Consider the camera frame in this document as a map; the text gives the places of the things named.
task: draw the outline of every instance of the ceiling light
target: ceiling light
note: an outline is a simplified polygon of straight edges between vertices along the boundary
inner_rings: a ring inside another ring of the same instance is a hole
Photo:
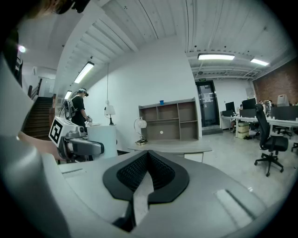
[[[68,90],[67,93],[66,93],[66,95],[65,95],[65,98],[64,98],[64,99],[67,100],[67,99],[69,98],[70,95],[71,95],[71,91]]]
[[[257,60],[257,59],[252,59],[251,62],[252,62],[252,63],[259,64],[259,65],[264,65],[264,66],[266,66],[266,65],[269,64],[269,63],[267,63],[267,62],[264,62],[264,61],[261,61],[261,60]]]
[[[19,51],[22,53],[26,52],[26,48],[24,46],[19,46]]]
[[[79,73],[78,77],[76,77],[74,82],[78,84],[85,77],[85,75],[93,68],[93,66],[94,64],[88,61],[87,64],[83,67],[83,69]]]
[[[198,60],[233,60],[235,58],[232,54],[199,54],[197,56]]]

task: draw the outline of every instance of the desk lamp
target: desk lamp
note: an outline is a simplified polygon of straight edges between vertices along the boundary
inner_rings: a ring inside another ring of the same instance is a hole
[[[104,108],[104,114],[105,114],[106,116],[110,116],[110,124],[109,124],[109,126],[114,125],[114,123],[112,122],[112,117],[111,117],[111,115],[115,115],[114,107],[111,106],[111,105],[107,105],[107,106]]]
[[[143,117],[138,117],[137,119],[135,119],[135,122],[140,119],[138,121],[138,127],[139,128],[146,128],[147,127],[147,122],[145,120],[143,120]],[[136,129],[135,129],[136,133],[138,133],[140,135],[140,140],[136,141],[135,143],[137,145],[144,145],[147,143],[146,137],[144,137],[142,134],[140,134]]]

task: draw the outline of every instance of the brick wall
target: brick wall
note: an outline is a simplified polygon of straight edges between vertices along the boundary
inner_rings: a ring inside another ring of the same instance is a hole
[[[272,100],[276,104],[278,95],[286,94],[292,104],[298,102],[298,58],[253,81],[257,100]]]

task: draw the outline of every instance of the white desk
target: white desk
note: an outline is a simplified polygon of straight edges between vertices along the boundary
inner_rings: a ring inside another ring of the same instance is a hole
[[[220,117],[221,125],[222,120],[235,120],[236,121],[236,137],[238,137],[238,121],[246,121],[246,122],[257,122],[257,118],[250,118],[250,117]],[[271,118],[266,118],[267,122],[270,125],[270,135],[272,134],[273,126],[286,126],[286,127],[298,127],[298,121],[287,121],[287,120],[276,120]]]

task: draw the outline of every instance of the glass door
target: glass door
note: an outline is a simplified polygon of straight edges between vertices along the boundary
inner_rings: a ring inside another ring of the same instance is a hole
[[[213,81],[196,82],[202,116],[202,127],[219,125],[219,113]]]

